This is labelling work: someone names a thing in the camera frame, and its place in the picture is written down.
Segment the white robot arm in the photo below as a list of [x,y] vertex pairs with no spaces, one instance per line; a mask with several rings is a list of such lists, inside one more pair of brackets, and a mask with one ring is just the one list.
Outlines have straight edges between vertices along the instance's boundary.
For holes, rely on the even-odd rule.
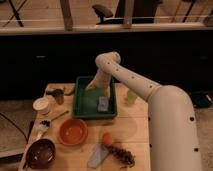
[[95,58],[97,73],[88,89],[109,87],[111,77],[148,103],[151,171],[203,171],[195,111],[189,95],[120,65],[117,52]]

